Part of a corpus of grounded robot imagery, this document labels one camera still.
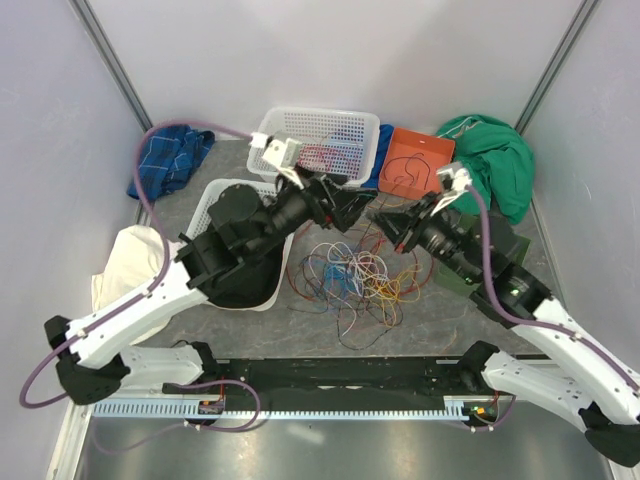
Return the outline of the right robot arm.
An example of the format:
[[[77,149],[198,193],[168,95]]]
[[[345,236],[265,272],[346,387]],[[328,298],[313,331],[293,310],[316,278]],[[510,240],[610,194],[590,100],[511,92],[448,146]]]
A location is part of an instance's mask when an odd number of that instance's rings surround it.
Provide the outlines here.
[[[420,247],[474,284],[470,298],[485,316],[536,346],[564,373],[539,372],[478,342],[458,368],[460,386],[473,394],[489,387],[535,404],[575,426],[608,460],[638,466],[638,372],[582,328],[533,274],[493,248],[485,207],[474,234],[451,222],[438,209],[439,199],[428,194],[369,217],[397,251]]]

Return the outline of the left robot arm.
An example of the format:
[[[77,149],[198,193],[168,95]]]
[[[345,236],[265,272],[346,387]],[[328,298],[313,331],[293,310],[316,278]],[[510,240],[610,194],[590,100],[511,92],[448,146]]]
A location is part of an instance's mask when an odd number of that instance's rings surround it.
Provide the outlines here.
[[[349,230],[377,196],[334,175],[281,176],[269,199],[249,184],[227,187],[208,208],[209,224],[169,257],[152,279],[82,319],[49,319],[45,331],[56,372],[78,405],[97,403],[124,387],[174,384],[208,393],[219,382],[209,347],[145,348],[133,341],[191,307],[212,303],[250,308],[277,290],[286,240],[303,224]]]

